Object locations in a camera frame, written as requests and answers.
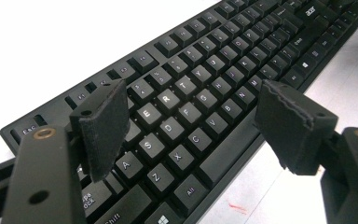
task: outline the shift key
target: shift key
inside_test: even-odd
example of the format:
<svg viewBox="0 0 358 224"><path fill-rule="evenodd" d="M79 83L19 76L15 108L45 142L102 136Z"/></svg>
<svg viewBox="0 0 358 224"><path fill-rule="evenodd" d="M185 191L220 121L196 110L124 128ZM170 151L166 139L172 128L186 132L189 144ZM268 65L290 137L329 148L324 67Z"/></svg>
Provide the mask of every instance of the shift key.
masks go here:
<svg viewBox="0 0 358 224"><path fill-rule="evenodd" d="M152 200L139 185L133 187L95 223L139 223L138 218L148 210Z"/></svg>

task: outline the black keyboard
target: black keyboard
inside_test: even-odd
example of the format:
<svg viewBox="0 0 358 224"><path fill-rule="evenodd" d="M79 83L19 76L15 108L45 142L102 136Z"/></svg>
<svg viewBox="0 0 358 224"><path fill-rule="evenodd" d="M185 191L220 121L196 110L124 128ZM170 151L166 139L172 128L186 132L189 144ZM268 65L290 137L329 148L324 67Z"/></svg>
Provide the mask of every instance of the black keyboard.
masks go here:
<svg viewBox="0 0 358 224"><path fill-rule="evenodd" d="M87 221L195 223L264 141L253 122L262 80L304 91L357 27L358 1L222 1L1 135L17 154L25 134L66 126L99 86L125 78L131 128L122 154L104 181L94 184L78 169Z"/></svg>

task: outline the keyboard frame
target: keyboard frame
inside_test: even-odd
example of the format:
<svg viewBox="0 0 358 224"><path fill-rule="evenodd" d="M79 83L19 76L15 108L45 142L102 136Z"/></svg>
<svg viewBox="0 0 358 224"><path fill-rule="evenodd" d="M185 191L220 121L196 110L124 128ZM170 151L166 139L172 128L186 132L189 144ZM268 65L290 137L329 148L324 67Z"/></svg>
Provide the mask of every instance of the keyboard frame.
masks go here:
<svg viewBox="0 0 358 224"><path fill-rule="evenodd" d="M209 7L209 8L215 8L217 7L219 4L221 4L220 2L216 3L215 5ZM176 27L172 28L171 30L167 31L166 33L156 37L155 39L151 40L150 42L146 43L145 45L141 46L140 48L134 50L138 51L138 50L146 50L148 51L154 58L155 60L158 61L158 65L163 65L165 64L169 59L166 58L163 54L161 54L159 52L158 49L155 48L154 44L158 42L158 40L167 35L167 34L171 34L177 27L181 27L184 26L185 24L189 23L190 21L198 18L204 11L202 11L200 14L195 15L194 17L188 19L187 21L182 22L181 24L178 24ZM225 23L225 21L227 21L226 19L222 18L217 12L213 11L213 14L215 15L215 17L218 17L220 21L222 21L222 24ZM345 44L345 42L350 38L350 36L356 31L356 29L358 28L358 19L357 21L349 28L349 30L347 31L347 33L341 37L341 39L337 42L337 44L330 50L330 52L325 56L325 58L323 59L323 61L316 67L316 69L310 74L310 76L304 81L304 83L299 87L299 90L301 92L304 92L309 86L310 84L313 82L313 80L320 74L320 72L326 67L326 65L331 61L331 59L337 54L337 52L339 51L339 49L343 46L343 44ZM178 53L176 53L175 55L179 55L183 50L185 50L186 48L180 50ZM119 61L127 61L131 55L133 54L133 52L127 54L126 56L122 57L121 59L117 60L117 62ZM40 116L44 116L44 114L42 113L42 111L45 111L47 108L51 108L52 105L54 105L53 107L55 108L61 108L62 104L66 104L67 103L63 100L67 95L69 95L70 92L73 92L78 86L86 86L88 85L94 78L96 78L97 76L99 76L100 74L106 74L108 71L112 70L114 63L109 64L108 66L106 66L104 69L102 69L101 71L97 72L96 74L92 75L91 77L86 78L85 80L81 81L80 83L77 83L74 87L72 87L71 89L61 93L60 95L56 96L55 98L51 99L50 101L42 104L41 106L39 106L38 108L36 108L35 110L29 112L28 114L24 115L23 117L13 121L12 123L8 124L7 126L5 126L4 128L2 128L2 130L0 131L0 134L2 136L2 138L5 140L5 142L7 143L7 145L9 146L10 150L14 153L14 155L17 155L17 150L19 147L19 144L17 143L17 141L13 138L12 134L10 133L11 130L13 130L16 126L18 126L19 124L21 124L21 121L23 119L28 119L28 118L33 118L37 115ZM148 73L140 76L139 78L143 78L145 76L147 76ZM252 114L255 112L255 108L249 113ZM210 191L210 193L206 196L206 198L201 202L201 204L198 206L198 208L186 219L185 223L194 223L197 220L200 219L200 217L205 213L205 211L211 206L211 204L218 198L218 196L221 194L221 192L229 185L229 183L231 181L233 181L234 177L236 176L236 174L238 173L238 171L240 171L243 166L245 166L249 160L254 156L254 154L257 152L257 150L259 149L260 145L264 142L264 138L261 135L258 135L257 138L254 140L254 142L248 147L248 149L245 151L244 154L242 154L242 156L234 163L234 165L227 171L227 173L224 175L224 177L219 181L219 183Z"/></svg>

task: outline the table surface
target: table surface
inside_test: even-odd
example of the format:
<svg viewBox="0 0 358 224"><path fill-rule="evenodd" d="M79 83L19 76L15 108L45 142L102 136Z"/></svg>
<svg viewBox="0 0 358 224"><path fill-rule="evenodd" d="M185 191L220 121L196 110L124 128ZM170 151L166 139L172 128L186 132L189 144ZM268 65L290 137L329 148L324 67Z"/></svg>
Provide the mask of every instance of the table surface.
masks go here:
<svg viewBox="0 0 358 224"><path fill-rule="evenodd" d="M0 1L0 129L216 2ZM358 31L306 94L339 133L358 127ZM292 175L264 144L200 223L325 223L322 173Z"/></svg>

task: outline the acer logo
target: acer logo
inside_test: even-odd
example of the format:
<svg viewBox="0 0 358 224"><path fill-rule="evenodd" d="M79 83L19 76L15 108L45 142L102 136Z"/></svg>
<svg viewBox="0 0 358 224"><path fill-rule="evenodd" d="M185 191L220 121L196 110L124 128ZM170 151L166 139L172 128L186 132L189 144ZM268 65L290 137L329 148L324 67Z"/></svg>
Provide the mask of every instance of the acer logo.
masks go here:
<svg viewBox="0 0 358 224"><path fill-rule="evenodd" d="M316 10L315 10L315 8L314 7L311 7L310 9L308 9L306 12L305 12L305 14L307 14L307 16L310 16L310 15L312 15L312 13L314 13Z"/></svg>

